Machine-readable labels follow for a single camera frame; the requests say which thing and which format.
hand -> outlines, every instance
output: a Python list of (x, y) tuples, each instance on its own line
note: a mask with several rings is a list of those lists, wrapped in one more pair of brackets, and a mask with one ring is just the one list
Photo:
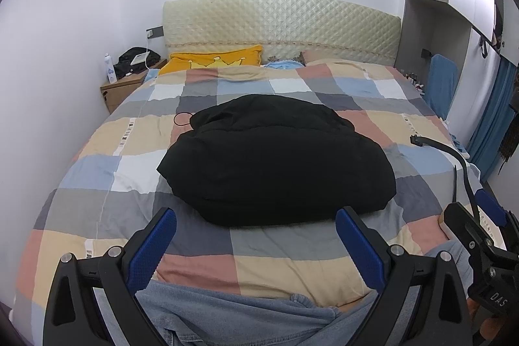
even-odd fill
[[(480, 305), (476, 301), (468, 298), (466, 300), (466, 306), (469, 308), (469, 317), (473, 321), (474, 317), (479, 309)], [(487, 318), (481, 324), (479, 333), (485, 340), (492, 340), (497, 335), (502, 326), (504, 326), (505, 317), (491, 317)]]

headboard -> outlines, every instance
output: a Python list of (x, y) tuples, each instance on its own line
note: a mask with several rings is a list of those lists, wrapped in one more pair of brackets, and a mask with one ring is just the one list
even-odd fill
[(164, 3), (168, 53), (223, 52), (255, 44), (261, 59), (302, 50), (393, 65), (400, 18), (339, 0), (176, 0)]

wooden nightstand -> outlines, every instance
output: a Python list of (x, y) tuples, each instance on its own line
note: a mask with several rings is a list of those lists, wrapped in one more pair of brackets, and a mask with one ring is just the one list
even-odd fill
[[(168, 61), (165, 59), (159, 60), (150, 69), (162, 68)], [(117, 106), (119, 106), (125, 98), (132, 94), (138, 87), (141, 86), (148, 70), (144, 70), (139, 74), (128, 75), (118, 80), (116, 83), (106, 83), (101, 86), (101, 94), (104, 102), (108, 108), (108, 112), (112, 113)]]

plaid bedspread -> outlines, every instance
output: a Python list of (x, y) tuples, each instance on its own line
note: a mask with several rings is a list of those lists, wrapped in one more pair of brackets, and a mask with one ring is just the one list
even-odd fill
[[(438, 215), (452, 199), (456, 161), (433, 148), (411, 145), (409, 136), (452, 142), (394, 68), (330, 59), (297, 70), (238, 66), (173, 72), (126, 99), (92, 135), (43, 206), (22, 257), (13, 316), (30, 342), (42, 342), (60, 256), (93, 257), (124, 245), (163, 206), (175, 210), (178, 225), (155, 273), (159, 280), (254, 297), (298, 292), (320, 306), (343, 305), (368, 292), (332, 221), (248, 229), (213, 226), (176, 198), (156, 171), (168, 147), (189, 130), (189, 113), (248, 93), (322, 103), (349, 119), (359, 133), (382, 146), (396, 176), (395, 198), (384, 210), (364, 216), (366, 224), (388, 243), (414, 254), (446, 240)], [(480, 188), (474, 175), (471, 179), (474, 190)], [(461, 171), (458, 181), (458, 199), (468, 203)]]

folded black garment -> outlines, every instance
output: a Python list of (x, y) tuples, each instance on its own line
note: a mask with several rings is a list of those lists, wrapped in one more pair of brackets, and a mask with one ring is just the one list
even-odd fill
[(382, 148), (324, 105), (251, 94), (194, 114), (157, 170), (220, 226), (332, 219), (381, 210), (396, 194)]

